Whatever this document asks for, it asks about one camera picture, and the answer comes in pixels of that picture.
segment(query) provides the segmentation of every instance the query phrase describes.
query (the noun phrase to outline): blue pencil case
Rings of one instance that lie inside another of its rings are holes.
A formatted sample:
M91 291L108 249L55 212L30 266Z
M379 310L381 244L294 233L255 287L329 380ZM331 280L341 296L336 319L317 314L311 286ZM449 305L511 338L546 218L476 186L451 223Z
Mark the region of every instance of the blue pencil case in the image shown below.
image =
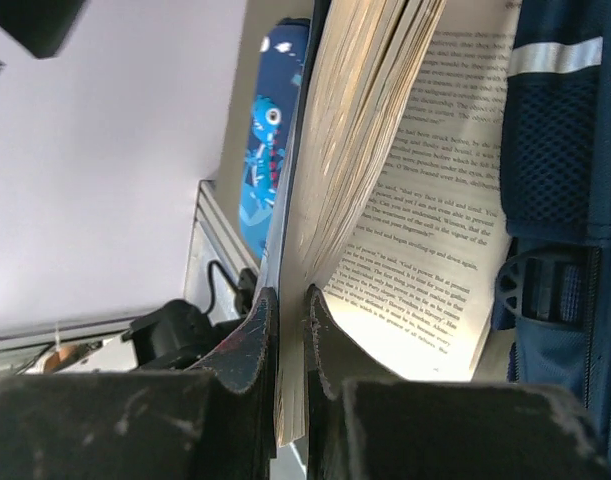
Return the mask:
M263 39L239 204L244 241L263 256L301 84L309 20L282 20Z

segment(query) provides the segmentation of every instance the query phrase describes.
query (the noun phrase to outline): plastic buckle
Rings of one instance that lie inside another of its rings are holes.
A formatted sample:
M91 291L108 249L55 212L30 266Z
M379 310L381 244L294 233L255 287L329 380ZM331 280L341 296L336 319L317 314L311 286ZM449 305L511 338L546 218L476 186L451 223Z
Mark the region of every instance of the plastic buckle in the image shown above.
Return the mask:
M574 328L560 316L565 267L584 265L580 249L543 248L510 258L496 278L497 301L513 315L550 328Z

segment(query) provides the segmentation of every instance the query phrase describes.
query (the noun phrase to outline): open book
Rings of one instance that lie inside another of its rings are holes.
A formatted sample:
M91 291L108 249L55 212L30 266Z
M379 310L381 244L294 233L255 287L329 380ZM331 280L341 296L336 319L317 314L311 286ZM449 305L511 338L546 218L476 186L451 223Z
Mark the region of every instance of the open book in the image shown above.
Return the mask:
M509 245L498 160L518 11L332 2L284 199L279 443L305 433L296 320L311 283L395 373L471 379Z

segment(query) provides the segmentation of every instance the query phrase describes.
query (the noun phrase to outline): black cable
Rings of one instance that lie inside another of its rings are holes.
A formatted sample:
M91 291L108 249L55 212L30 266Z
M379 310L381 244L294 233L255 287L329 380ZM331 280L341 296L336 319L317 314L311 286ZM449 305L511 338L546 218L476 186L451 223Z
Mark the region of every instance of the black cable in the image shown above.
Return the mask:
M231 288L235 294L240 293L240 290L238 289L238 286L236 285L236 283L234 283L234 280L232 280L232 278L225 271L225 267L223 267L223 265L221 265L221 263L218 260L212 260L211 262L207 264L207 284L209 285L209 306L207 307L207 310L205 310L204 312L205 315L209 315L211 311L214 310L214 307L216 306L216 288L214 287L214 268L218 268L218 270L221 272L221 275L227 282L227 285L229 285L229 288Z
M16 370L12 372L12 375L20 375L25 373L27 370L32 368L36 363L41 359L43 355L49 352L52 348L54 348L56 344L54 342L49 343L45 348L43 348L34 358L32 358L29 362L24 365L18 367Z

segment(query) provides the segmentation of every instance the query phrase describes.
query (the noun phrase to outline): white wall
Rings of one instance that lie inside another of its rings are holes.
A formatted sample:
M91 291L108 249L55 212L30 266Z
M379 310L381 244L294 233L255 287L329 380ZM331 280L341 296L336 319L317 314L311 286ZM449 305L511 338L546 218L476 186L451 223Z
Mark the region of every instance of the white wall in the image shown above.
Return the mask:
M181 296L245 0L94 0L55 59L0 30L0 333Z

